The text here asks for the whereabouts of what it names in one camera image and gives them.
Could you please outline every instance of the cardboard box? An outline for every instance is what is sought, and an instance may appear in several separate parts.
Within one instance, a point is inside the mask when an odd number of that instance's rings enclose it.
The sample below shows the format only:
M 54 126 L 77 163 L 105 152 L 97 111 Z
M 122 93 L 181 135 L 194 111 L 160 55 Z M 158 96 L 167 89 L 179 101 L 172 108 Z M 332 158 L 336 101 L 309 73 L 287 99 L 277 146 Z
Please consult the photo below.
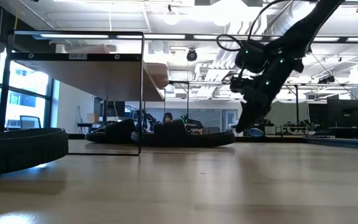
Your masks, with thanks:
M 98 123 L 99 122 L 99 115 L 94 113 L 89 113 L 87 115 L 87 122 L 89 123 Z

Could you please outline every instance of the wooden table surface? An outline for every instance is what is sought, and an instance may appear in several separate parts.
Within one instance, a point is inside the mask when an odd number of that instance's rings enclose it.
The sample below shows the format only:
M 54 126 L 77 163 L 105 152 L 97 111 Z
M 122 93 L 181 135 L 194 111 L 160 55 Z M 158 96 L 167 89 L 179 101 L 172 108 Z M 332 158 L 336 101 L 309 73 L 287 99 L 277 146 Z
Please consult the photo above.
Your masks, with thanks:
M 70 141 L 74 151 L 114 149 Z M 66 156 L 0 176 L 0 223 L 355 224 L 358 149 L 244 143 Z

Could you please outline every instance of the person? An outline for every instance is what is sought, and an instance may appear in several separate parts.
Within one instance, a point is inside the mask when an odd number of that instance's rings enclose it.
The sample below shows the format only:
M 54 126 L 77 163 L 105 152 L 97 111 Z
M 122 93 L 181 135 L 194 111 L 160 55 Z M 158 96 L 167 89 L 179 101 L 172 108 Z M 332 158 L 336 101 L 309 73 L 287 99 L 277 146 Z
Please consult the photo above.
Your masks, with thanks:
M 171 113 L 165 113 L 163 122 L 170 122 L 172 120 L 173 120 L 172 114 Z

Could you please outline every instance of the chair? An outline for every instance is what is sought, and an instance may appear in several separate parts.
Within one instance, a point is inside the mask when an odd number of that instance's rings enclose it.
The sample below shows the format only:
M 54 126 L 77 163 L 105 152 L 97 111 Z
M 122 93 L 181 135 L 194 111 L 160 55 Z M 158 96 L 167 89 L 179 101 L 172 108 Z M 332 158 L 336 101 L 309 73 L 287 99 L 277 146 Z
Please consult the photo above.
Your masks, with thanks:
M 40 118 L 35 116 L 20 115 L 20 129 L 41 128 Z

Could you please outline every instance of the robotic arm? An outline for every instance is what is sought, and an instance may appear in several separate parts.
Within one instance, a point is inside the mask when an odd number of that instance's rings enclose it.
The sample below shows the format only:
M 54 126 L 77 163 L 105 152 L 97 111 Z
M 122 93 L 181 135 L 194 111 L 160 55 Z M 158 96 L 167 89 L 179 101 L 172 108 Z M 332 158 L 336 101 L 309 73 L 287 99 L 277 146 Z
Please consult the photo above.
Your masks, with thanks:
M 230 89 L 241 93 L 247 103 L 241 103 L 242 113 L 236 132 L 265 116 L 272 101 L 292 71 L 302 72 L 302 58 L 311 52 L 310 45 L 320 28 L 345 0 L 320 0 L 305 18 L 295 23 L 280 38 L 267 45 L 252 39 L 241 42 L 236 65 L 242 70 L 262 73 L 254 79 L 231 78 Z

